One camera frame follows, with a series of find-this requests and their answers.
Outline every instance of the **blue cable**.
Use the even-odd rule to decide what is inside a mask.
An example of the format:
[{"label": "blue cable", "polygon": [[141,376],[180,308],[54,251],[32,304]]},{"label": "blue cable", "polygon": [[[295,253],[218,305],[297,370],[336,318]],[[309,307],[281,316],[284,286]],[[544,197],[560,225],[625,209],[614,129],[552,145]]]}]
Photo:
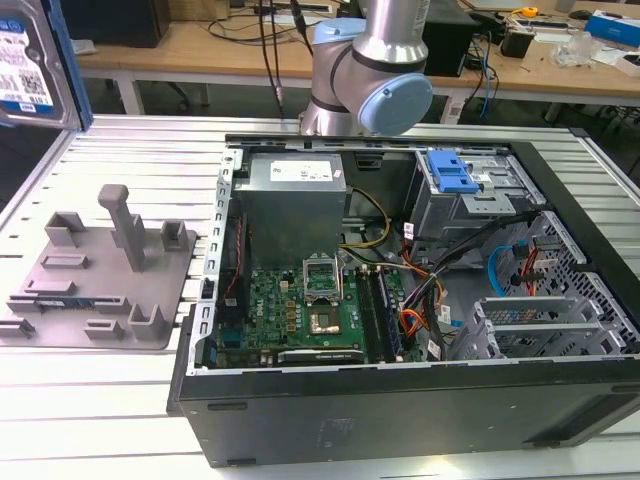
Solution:
[{"label": "blue cable", "polygon": [[489,283],[491,288],[501,297],[506,297],[506,292],[500,286],[498,276],[496,273],[496,263],[498,261],[498,255],[504,250],[511,250],[511,245],[500,245],[489,255],[489,261],[487,262],[487,275],[489,276]]},{"label": "blue cable", "polygon": [[482,106],[482,112],[480,113],[480,118],[484,119],[485,115],[489,111],[489,98],[491,97],[491,77],[489,76],[489,60],[487,59],[487,52],[475,41],[473,41],[473,45],[482,52],[482,71],[484,72],[484,76],[487,79],[487,93],[484,99],[484,105]]}]

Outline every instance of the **screw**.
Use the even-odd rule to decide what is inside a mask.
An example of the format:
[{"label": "screw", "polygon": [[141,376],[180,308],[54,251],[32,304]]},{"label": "screw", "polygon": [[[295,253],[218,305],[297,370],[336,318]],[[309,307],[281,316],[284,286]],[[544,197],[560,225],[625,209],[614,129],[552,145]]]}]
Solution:
[{"label": "screw", "polygon": [[40,52],[38,52],[37,50],[34,50],[33,48],[27,49],[27,56],[34,62],[39,62],[42,59]]}]

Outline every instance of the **slotted aluminum surface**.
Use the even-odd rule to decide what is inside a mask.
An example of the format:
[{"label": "slotted aluminum surface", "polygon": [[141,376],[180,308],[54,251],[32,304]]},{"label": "slotted aluminum surface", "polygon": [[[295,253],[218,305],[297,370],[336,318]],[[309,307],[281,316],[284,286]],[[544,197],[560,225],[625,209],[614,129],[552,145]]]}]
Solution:
[{"label": "slotted aluminum surface", "polygon": [[[42,249],[43,226],[54,210],[77,210],[88,225],[108,225],[104,209],[95,203],[97,191],[102,183],[123,182],[131,191],[132,213],[142,214],[146,224],[184,218],[203,236],[182,294],[176,319],[181,322],[196,298],[203,270],[203,240],[225,133],[296,131],[294,121],[98,116],[87,134],[76,139],[62,136],[17,200],[0,214],[0,299],[22,279]],[[622,180],[607,173],[613,168],[608,159],[590,152],[591,146],[568,131],[433,125],[409,134],[533,141],[639,273],[636,198],[625,193]],[[635,453],[640,449],[640,414],[572,449],[212,470],[188,422],[168,418],[164,412],[177,333],[176,329],[167,350],[159,353],[0,350],[0,477],[72,479],[88,473],[101,479],[152,474],[167,480],[640,477]]]}]

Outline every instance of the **motherboard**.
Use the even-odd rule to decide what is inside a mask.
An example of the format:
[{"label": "motherboard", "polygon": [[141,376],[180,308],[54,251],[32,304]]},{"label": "motherboard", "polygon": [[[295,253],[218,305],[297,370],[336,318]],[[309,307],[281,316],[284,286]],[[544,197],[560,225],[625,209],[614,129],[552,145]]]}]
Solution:
[{"label": "motherboard", "polygon": [[[401,353],[397,313],[404,289],[397,270],[344,269],[338,275],[339,301],[305,298],[305,292],[332,288],[332,274],[308,278],[297,270],[254,270],[249,288],[248,321],[218,326],[218,368],[278,364],[315,364],[305,352],[346,355],[361,363],[390,360]],[[384,288],[386,304],[371,289]],[[388,345],[382,351],[380,344]]]}]

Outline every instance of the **plastic bag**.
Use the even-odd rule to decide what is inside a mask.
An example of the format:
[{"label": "plastic bag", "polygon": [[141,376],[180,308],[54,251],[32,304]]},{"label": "plastic bag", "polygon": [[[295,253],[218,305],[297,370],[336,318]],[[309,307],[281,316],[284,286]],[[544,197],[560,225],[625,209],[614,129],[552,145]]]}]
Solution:
[{"label": "plastic bag", "polygon": [[594,61],[591,57],[598,53],[600,47],[600,42],[591,38],[589,32],[579,32],[569,42],[556,46],[551,58],[561,67],[592,66]]}]

